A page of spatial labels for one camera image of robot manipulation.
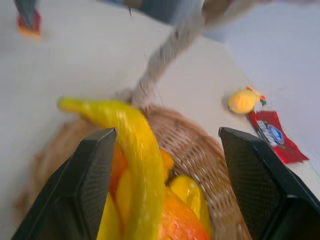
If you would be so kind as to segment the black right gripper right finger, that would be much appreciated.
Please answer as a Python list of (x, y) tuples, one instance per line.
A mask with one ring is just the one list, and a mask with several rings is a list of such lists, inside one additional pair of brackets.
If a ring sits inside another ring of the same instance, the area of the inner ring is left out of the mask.
[(218, 135), (252, 240), (320, 240), (320, 201), (271, 147), (228, 127)]

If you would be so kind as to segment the short yellow banana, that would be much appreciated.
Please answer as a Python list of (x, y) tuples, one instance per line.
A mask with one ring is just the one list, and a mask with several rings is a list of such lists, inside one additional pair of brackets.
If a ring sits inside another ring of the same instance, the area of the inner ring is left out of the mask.
[(202, 187), (187, 175), (175, 177), (168, 187), (197, 215), (211, 238), (213, 234), (211, 218)]

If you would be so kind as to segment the small yellow lemon toy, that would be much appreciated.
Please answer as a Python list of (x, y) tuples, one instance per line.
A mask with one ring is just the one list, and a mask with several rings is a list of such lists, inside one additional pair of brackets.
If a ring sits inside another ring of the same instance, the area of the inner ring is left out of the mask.
[(235, 114), (248, 114), (258, 103), (265, 106), (266, 97), (250, 86), (236, 91), (228, 98), (228, 108)]

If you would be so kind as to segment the red snack wrapper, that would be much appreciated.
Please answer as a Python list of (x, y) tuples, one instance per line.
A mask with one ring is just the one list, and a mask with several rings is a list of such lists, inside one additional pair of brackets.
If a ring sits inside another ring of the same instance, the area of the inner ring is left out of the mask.
[(284, 164), (308, 161), (298, 146), (287, 137), (276, 111), (251, 111), (248, 118), (257, 134), (264, 139)]

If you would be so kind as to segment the long yellow banana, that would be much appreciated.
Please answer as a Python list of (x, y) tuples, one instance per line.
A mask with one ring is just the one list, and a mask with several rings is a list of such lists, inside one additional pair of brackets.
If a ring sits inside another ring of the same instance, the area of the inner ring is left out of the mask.
[(130, 175), (123, 240), (157, 240), (166, 190), (163, 160), (145, 116), (120, 100), (60, 97), (61, 111), (76, 113), (100, 128), (116, 128)]

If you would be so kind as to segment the orange fruit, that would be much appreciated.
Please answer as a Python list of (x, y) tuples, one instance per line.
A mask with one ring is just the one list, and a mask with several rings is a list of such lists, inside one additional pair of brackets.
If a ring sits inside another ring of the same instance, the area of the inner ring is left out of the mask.
[[(111, 183), (112, 178), (117, 178), (126, 169), (128, 169), (128, 161), (120, 145), (116, 144), (112, 160)], [(197, 215), (168, 185), (159, 224), (158, 240), (210, 240)]]

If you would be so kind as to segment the yellow fruit piece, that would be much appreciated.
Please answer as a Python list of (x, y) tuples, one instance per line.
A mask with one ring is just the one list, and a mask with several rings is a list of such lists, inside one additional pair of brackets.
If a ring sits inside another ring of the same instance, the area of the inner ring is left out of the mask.
[(111, 179), (96, 240), (123, 240), (131, 209), (132, 183), (128, 169)]

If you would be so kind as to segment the red and orange box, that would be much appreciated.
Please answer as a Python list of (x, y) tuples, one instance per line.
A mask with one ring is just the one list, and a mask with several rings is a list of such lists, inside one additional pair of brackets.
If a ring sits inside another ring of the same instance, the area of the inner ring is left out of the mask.
[(29, 38), (39, 39), (41, 36), (41, 16), (36, 8), (27, 13), (18, 13), (17, 31)]

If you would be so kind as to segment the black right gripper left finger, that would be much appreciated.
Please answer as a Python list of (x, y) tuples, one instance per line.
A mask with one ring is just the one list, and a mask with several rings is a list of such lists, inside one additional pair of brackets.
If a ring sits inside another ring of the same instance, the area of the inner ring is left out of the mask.
[(96, 240), (107, 199), (115, 128), (83, 139), (48, 179), (11, 240)]

